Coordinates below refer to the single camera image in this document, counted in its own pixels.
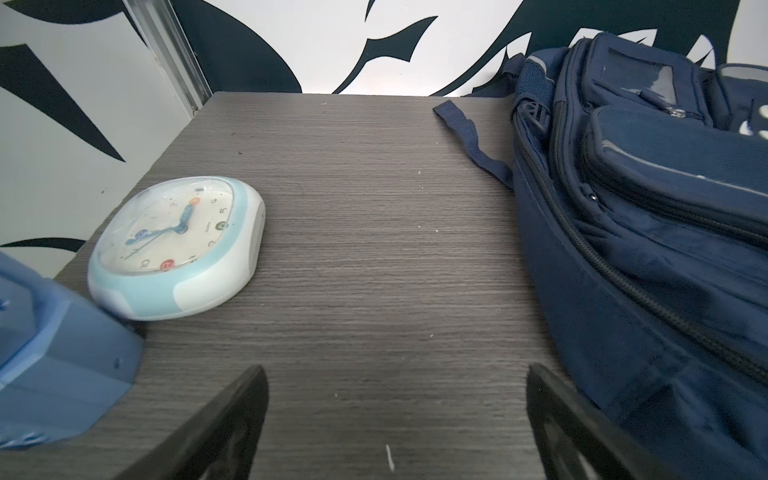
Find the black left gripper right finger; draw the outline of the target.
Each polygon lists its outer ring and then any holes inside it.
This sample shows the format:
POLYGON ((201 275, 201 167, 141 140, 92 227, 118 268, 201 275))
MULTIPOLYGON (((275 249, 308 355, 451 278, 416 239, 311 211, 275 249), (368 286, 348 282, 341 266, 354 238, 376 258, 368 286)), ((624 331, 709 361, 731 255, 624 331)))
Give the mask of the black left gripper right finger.
POLYGON ((548 479, 676 479, 590 401, 539 363, 529 366, 526 408, 548 479))

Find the navy blue student backpack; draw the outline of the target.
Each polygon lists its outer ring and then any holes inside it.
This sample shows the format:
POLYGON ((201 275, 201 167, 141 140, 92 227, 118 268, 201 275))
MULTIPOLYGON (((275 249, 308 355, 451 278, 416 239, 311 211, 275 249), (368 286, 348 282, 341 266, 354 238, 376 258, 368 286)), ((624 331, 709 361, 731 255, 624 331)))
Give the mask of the navy blue student backpack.
POLYGON ((513 191, 575 386, 686 479, 767 475, 767 70, 610 33, 518 55, 514 160, 436 115, 513 191))

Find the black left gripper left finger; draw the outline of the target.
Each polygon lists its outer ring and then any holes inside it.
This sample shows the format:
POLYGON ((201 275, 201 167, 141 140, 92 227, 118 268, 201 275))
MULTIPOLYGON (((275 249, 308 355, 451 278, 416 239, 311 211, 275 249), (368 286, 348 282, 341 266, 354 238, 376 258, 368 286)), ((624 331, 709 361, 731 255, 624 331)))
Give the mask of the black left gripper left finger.
POLYGON ((118 479, 247 479, 269 404, 260 365, 247 368, 118 479))

